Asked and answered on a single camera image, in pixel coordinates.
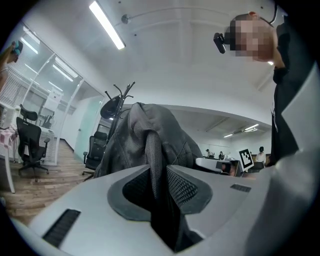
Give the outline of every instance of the door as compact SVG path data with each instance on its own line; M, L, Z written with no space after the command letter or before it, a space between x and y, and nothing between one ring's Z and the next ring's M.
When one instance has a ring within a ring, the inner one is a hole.
M88 104L82 117L74 147L74 157L83 161L84 152L89 151L89 138L93 134L96 119L100 118L102 96L88 98Z

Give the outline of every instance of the desk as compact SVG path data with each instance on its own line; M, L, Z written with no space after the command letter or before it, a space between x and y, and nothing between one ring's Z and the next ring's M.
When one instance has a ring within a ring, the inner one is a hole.
M11 124L7 129L0 129L0 144L4 146L4 159L5 159L5 170L8 178L10 190L12 193L15 193L14 183L12 181L10 162L9 162L9 148L13 147L13 160L16 161L16 148L18 136L17 126Z

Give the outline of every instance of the pink fabric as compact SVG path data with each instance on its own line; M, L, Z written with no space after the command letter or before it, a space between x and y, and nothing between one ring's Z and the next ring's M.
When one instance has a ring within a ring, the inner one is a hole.
M18 130L14 124L11 124L10 127L5 130L0 129L0 144L4 145L5 148L12 147L17 136Z

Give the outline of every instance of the wooden floor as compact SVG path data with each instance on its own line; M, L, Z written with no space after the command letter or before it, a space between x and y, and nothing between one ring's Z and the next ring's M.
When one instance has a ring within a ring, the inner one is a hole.
M57 161L57 166L46 166L49 174L45 170L36 169L38 182L35 182L32 168L21 171L19 176L18 169L22 164L10 162L15 188L13 194L7 180L5 161L0 159L0 197L5 198L9 216L27 225L43 208L88 176L82 175L88 169L84 168L83 162L74 159L73 151L63 140L60 141Z

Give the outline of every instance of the person in white shirt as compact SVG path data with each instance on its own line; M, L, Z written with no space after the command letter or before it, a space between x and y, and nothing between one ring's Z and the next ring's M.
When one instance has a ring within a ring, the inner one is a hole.
M259 148L259 154L257 154L257 155L256 155L256 158L255 158L255 161L256 161L256 162L262 162L263 165L266 164L266 155L265 155L265 153L264 153L264 150L265 150L264 147L261 146L261 147Z
M213 156L213 157L215 157L215 153L212 153L209 149L207 149L206 150L206 152L207 152L207 157L209 158L210 156Z

